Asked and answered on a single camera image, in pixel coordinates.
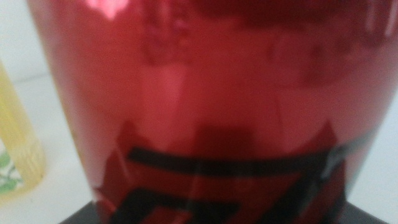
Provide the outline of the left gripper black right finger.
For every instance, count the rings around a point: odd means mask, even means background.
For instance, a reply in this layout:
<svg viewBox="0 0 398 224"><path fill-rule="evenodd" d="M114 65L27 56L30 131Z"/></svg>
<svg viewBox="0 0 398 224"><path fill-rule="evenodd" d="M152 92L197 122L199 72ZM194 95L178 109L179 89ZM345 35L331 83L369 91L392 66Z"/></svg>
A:
<svg viewBox="0 0 398 224"><path fill-rule="evenodd" d="M347 202L340 217L340 224L387 224L387 222Z"/></svg>

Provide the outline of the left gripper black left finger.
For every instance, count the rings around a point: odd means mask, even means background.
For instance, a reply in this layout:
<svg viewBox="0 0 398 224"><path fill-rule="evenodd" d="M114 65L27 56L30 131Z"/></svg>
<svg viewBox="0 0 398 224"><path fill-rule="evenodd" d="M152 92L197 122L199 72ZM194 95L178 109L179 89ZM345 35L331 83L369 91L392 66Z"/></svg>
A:
<svg viewBox="0 0 398 224"><path fill-rule="evenodd" d="M87 203L59 224L102 224L97 203Z"/></svg>

